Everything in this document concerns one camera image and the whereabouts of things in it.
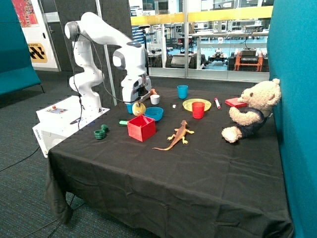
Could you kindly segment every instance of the orange lizard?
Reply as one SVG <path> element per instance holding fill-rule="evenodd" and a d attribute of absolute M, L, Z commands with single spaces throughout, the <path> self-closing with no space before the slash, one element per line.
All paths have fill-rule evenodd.
<path fill-rule="evenodd" d="M 165 149 L 161 149 L 161 148 L 153 148 L 153 149 L 156 149 L 156 150 L 170 150 L 181 139 L 183 140 L 183 144 L 187 144 L 188 141 L 185 140 L 186 133 L 188 132 L 190 134 L 193 134 L 194 132 L 191 131 L 191 130 L 186 129 L 187 122 L 185 120 L 183 120 L 181 124 L 182 124 L 182 126 L 180 128 L 175 129 L 176 134 L 173 134 L 172 136 L 167 138 L 168 140 L 171 140 L 171 139 L 174 138 L 174 140 L 172 141 L 170 146 L 168 146 Z"/>

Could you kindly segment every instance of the yellow sign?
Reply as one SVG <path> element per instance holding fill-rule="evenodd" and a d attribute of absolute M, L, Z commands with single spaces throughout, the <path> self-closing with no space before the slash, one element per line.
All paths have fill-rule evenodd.
<path fill-rule="evenodd" d="M 189 12 L 188 21 L 219 21 L 219 20 L 236 20 L 236 19 L 251 19 L 251 18 L 270 18 L 272 16 L 273 6 L 260 6 L 260 7 L 243 7 L 236 9 L 224 9 L 217 11 L 199 11 Z M 131 25 L 144 25 L 144 24 L 169 24 L 184 22 L 184 13 L 150 15 L 150 16 L 132 16 Z"/>
<path fill-rule="evenodd" d="M 30 43 L 28 44 L 30 57 L 32 63 L 47 63 L 48 58 L 46 57 L 45 50 L 40 43 Z"/>

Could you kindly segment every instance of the teddy bear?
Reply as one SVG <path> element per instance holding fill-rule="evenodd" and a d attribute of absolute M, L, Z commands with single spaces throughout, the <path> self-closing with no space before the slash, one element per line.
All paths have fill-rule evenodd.
<path fill-rule="evenodd" d="M 245 89 L 238 102 L 246 103 L 247 107 L 241 112 L 236 107 L 231 107 L 229 115 L 237 124 L 225 128 L 221 134 L 224 139 L 234 143 L 257 132 L 272 113 L 273 107 L 281 99 L 280 80 L 263 81 L 252 88 Z"/>

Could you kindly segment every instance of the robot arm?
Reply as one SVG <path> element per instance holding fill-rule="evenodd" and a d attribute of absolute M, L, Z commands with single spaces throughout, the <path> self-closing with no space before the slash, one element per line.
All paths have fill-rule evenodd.
<path fill-rule="evenodd" d="M 150 96 L 152 86 L 145 67 L 147 52 L 140 43 L 131 41 L 91 12 L 84 13 L 80 21 L 68 22 L 65 34 L 73 42 L 76 64 L 84 69 L 83 73 L 70 79 L 70 86 L 81 94 L 85 110 L 100 111 L 99 95 L 91 88 L 104 79 L 103 73 L 94 63 L 90 40 L 101 45 L 121 47 L 114 52 L 112 59 L 117 68 L 127 70 L 127 76 L 121 82 L 126 103 L 136 100 L 141 102 Z"/>

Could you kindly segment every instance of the red box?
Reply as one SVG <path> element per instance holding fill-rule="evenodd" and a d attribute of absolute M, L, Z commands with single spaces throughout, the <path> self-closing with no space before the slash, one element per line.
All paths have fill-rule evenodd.
<path fill-rule="evenodd" d="M 238 98 L 227 99 L 225 103 L 228 104 L 229 106 L 236 107 L 236 108 L 246 107 L 248 105 L 246 103 L 239 103 Z"/>
<path fill-rule="evenodd" d="M 129 136 L 139 140 L 145 141 L 156 133 L 155 120 L 144 115 L 128 121 Z"/>

